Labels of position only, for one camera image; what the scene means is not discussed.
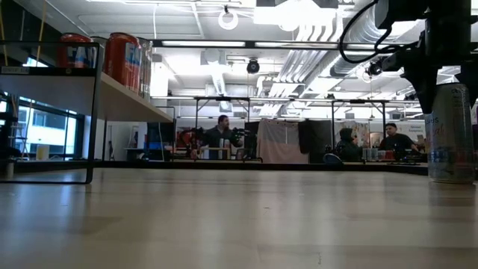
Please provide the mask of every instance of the man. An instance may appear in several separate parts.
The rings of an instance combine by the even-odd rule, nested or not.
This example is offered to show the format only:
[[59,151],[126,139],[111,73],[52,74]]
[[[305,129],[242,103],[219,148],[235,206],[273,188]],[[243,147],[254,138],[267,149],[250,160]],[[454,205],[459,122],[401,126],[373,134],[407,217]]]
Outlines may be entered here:
[[342,161],[360,161],[361,147],[357,146],[357,136],[350,128],[342,128],[339,131],[341,140],[337,143],[338,155]]
[[[209,147],[220,147],[220,139],[229,140],[231,144],[236,147],[242,146],[242,141],[232,135],[231,129],[229,129],[229,118],[226,115],[219,116],[217,119],[217,125],[206,131],[205,139],[202,145],[209,145]],[[223,152],[223,158],[226,157],[226,151]],[[209,151],[209,159],[219,159],[219,152],[217,150]]]
[[413,143],[410,137],[397,133],[397,125],[395,123],[387,123],[387,125],[385,125],[385,131],[388,137],[380,143],[380,150],[413,149],[418,151],[417,146],[415,146],[415,143]]

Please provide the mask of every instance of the shelf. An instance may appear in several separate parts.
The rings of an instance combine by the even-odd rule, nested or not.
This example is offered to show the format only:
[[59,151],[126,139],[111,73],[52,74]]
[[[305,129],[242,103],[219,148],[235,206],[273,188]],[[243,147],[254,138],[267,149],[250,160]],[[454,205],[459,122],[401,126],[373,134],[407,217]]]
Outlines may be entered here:
[[[110,76],[102,73],[101,80],[99,119],[173,121]],[[94,84],[94,69],[2,67],[0,75],[0,90],[84,115],[91,115]]]

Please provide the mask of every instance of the dark hoodie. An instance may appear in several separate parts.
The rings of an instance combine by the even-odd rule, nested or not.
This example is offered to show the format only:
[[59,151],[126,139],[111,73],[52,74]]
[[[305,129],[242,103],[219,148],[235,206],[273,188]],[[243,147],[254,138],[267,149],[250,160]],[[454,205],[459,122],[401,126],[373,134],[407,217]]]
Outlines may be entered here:
[[336,149],[342,161],[360,161],[361,159],[361,147],[353,143],[352,132],[350,128],[339,131],[341,140],[337,143]]

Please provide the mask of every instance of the red canister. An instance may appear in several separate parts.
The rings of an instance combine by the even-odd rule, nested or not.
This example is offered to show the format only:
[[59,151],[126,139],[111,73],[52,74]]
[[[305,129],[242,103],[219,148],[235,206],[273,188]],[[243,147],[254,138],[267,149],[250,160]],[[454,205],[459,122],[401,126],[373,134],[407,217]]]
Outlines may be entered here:
[[112,33],[106,42],[105,73],[136,94],[140,90],[140,41],[129,34]]
[[[93,39],[80,34],[66,33],[60,37],[61,42],[92,43]],[[61,46],[58,48],[57,66],[63,68],[94,68],[96,65],[96,48]]]

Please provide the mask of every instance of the ceiling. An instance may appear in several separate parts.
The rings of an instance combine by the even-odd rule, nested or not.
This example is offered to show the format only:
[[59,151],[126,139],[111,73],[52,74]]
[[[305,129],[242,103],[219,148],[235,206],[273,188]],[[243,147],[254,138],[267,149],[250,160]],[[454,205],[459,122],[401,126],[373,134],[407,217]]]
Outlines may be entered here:
[[[43,0],[16,0],[19,4],[41,17]],[[478,0],[473,0],[474,7]],[[153,13],[155,12],[156,34],[158,39],[208,39],[208,40],[294,40],[298,31],[283,31],[277,25],[258,25],[252,16],[255,0],[243,1],[243,7],[230,7],[241,12],[238,26],[233,30],[225,30],[218,23],[222,6],[197,5],[195,14],[193,5],[159,5],[155,11],[154,4],[122,4],[101,3],[87,0],[48,0],[46,21],[62,32],[76,32],[90,36],[108,37],[111,32],[121,31],[138,37],[153,39]],[[355,0],[356,6],[344,7],[344,21],[367,3],[366,0]],[[405,32],[397,42],[409,43],[418,39],[423,30],[423,23]],[[473,27],[473,40],[478,40],[478,28]],[[178,90],[205,88],[212,83],[208,74],[196,72],[200,62],[201,49],[157,49],[156,53],[166,59],[174,78],[170,79],[170,88]],[[257,58],[261,71],[279,72],[291,51],[288,50],[251,50],[228,49],[226,55],[232,57],[232,71],[223,75],[226,84],[249,84],[255,86],[260,75],[247,75],[245,69],[248,59]],[[375,98],[391,98],[398,90],[410,86],[407,80],[398,74],[381,75],[367,83],[360,79],[345,79],[335,91],[336,98],[354,99],[366,97],[372,91]]]

